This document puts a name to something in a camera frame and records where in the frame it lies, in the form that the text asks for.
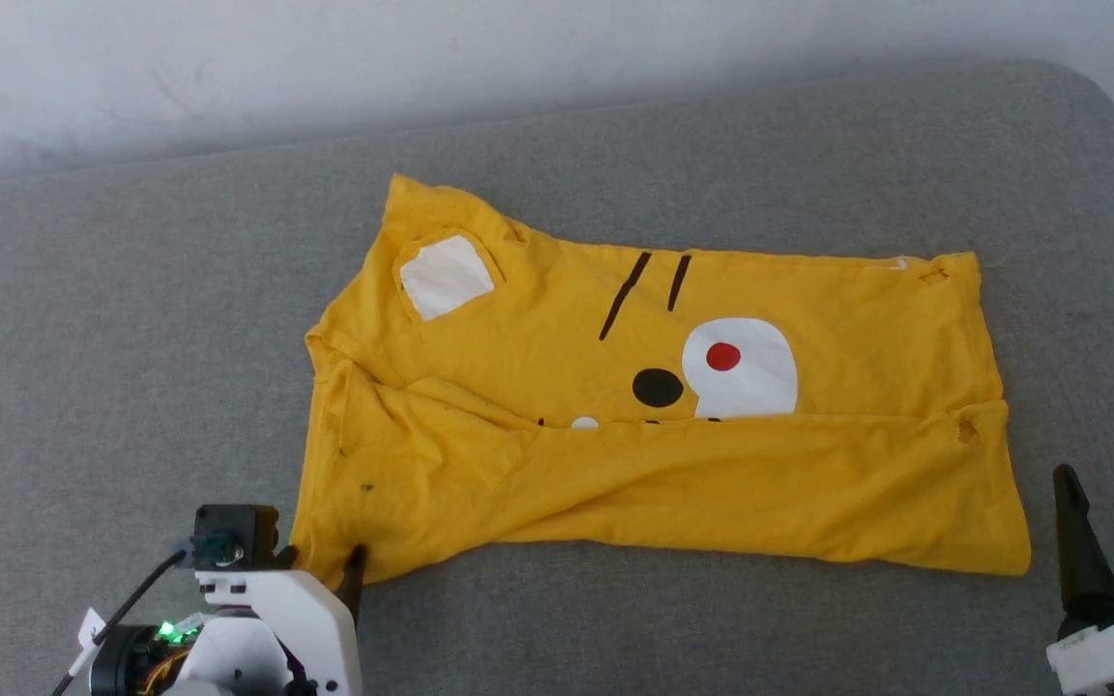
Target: small hole in fabric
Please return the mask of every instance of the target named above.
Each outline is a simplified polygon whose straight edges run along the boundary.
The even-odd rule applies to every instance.
[[[978,429],[974,428],[974,423],[968,421],[960,421],[959,427],[957,427],[957,440],[962,441],[965,444],[973,444],[978,441]]]

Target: yellow t-shirt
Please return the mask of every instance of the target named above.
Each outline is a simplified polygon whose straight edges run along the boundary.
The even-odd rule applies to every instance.
[[[571,244],[394,177],[306,340],[301,568],[590,539],[1024,574],[978,281],[973,254]]]

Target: red pupil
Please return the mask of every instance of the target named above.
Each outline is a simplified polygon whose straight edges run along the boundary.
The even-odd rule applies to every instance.
[[[736,345],[715,343],[707,349],[707,366],[712,370],[733,370],[742,361],[742,351]]]

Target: gray couch cushion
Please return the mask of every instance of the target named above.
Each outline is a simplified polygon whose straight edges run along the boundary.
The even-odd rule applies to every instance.
[[[0,185],[0,693],[42,693],[199,502],[289,523],[302,335],[390,173],[579,242],[973,249],[1034,569],[491,546],[371,587],[372,693],[1053,693],[1049,472],[1114,560],[1114,106],[1040,62],[352,138]],[[199,607],[186,574],[137,619]]]

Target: white label tag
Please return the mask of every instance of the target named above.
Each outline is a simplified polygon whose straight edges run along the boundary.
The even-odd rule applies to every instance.
[[[1052,645],[1052,650],[1056,653],[1068,650],[1074,645],[1077,645],[1082,640],[1086,640],[1088,637],[1091,637],[1091,635],[1095,634],[1097,634],[1097,626],[1087,626],[1087,628],[1078,630],[1077,634],[1068,635],[1068,637],[1066,637],[1064,640],[1061,640],[1061,643]]]
[[[186,619],[183,619],[182,621],[178,621],[177,625],[174,625],[174,635],[183,635],[194,628],[202,627],[204,626],[205,619],[209,618],[212,618],[212,614],[202,614],[199,611],[192,614],[192,616],[186,617]]]
[[[80,648],[88,648],[89,645],[92,645],[94,635],[97,635],[102,628],[106,628],[106,621],[92,610],[92,607],[89,607],[89,611],[85,611],[85,621],[80,623],[80,631],[76,634],[77,640],[80,641]]]

